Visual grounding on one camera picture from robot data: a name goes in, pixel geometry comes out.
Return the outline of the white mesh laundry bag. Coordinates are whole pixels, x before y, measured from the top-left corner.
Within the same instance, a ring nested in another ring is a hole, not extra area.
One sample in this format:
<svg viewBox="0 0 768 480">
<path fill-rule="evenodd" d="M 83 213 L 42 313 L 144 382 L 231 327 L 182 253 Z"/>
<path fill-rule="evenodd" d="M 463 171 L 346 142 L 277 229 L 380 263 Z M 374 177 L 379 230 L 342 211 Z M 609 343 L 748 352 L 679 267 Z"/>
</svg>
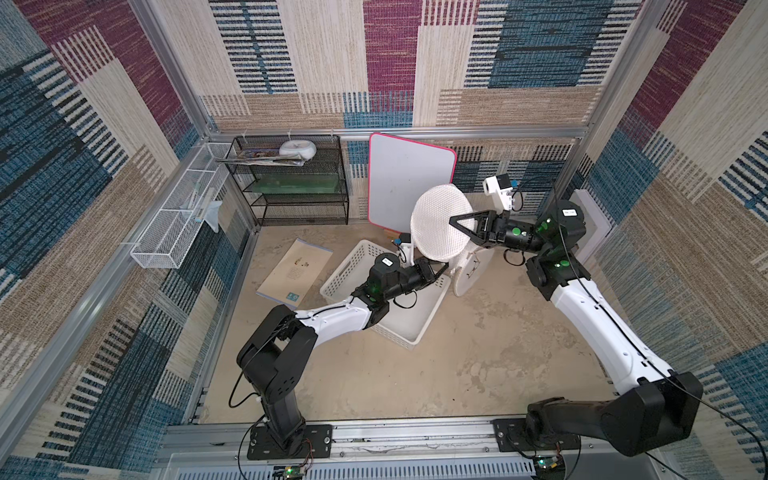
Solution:
<svg viewBox="0 0 768 480">
<path fill-rule="evenodd" d="M 450 218 L 472 213 L 466 196 L 453 184 L 435 186 L 417 200 L 410 219 L 415 247 L 430 260 L 448 263 L 454 295 L 465 295 L 489 267 L 494 251 L 476 245 L 449 224 Z"/>
</svg>

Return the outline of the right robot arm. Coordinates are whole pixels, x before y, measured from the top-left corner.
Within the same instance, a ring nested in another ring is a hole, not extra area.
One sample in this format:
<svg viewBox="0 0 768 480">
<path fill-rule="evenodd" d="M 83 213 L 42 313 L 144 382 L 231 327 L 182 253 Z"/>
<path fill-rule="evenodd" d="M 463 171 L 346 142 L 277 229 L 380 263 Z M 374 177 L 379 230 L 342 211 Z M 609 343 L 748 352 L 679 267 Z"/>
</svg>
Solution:
<svg viewBox="0 0 768 480">
<path fill-rule="evenodd" d="M 617 393 L 607 401 L 553 397 L 530 404 L 528 442 L 578 435 L 605 440 L 632 457 L 690 436 L 703 386 L 694 374 L 678 373 L 657 356 L 576 259 L 572 249 L 586 233 L 579 205 L 560 200 L 534 223 L 488 210 L 453 215 L 449 224 L 478 246 L 528 254 L 524 266 L 530 282 L 577 328 Z"/>
</svg>

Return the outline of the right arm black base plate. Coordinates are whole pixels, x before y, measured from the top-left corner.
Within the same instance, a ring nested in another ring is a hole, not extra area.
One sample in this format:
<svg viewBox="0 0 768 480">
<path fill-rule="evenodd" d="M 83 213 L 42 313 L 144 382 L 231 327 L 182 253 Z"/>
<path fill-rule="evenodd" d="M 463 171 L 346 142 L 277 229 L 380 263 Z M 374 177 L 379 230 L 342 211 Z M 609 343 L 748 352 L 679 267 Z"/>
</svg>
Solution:
<svg viewBox="0 0 768 480">
<path fill-rule="evenodd" d="M 540 433 L 529 427 L 524 417 L 498 418 L 491 425 L 500 452 L 576 451 L 581 446 L 577 435 Z"/>
</svg>

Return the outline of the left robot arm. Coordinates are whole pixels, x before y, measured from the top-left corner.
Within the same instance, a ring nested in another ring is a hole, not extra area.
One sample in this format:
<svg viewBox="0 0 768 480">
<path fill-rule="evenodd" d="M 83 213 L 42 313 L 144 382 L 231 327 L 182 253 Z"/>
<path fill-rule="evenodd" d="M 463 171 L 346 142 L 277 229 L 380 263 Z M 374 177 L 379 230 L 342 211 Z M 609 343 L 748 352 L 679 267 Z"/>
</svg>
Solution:
<svg viewBox="0 0 768 480">
<path fill-rule="evenodd" d="M 267 448 L 279 458 L 310 454 L 312 447 L 305 431 L 294 389 L 314 349 L 348 333 L 377 325 L 398 297 L 416 293 L 434 284 L 448 270 L 438 269 L 421 257 L 408 267 L 394 253 L 378 255 L 364 283 L 351 295 L 319 309 L 294 311 L 285 305 L 270 310 L 236 356 L 241 375 L 260 398 L 262 418 L 250 430 L 259 445 L 261 431 Z"/>
</svg>

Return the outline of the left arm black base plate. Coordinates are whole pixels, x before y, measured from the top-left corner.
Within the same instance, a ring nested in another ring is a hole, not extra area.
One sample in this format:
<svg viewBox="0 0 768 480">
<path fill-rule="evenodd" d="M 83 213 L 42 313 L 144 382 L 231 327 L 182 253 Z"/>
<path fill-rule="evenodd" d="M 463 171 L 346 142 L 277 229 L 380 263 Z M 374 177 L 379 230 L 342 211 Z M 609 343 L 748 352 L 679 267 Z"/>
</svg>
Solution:
<svg viewBox="0 0 768 480">
<path fill-rule="evenodd" d="M 251 429 L 246 458 L 251 461 L 283 459 L 325 459 L 331 455 L 333 426 L 308 424 L 285 441 L 266 426 Z"/>
</svg>

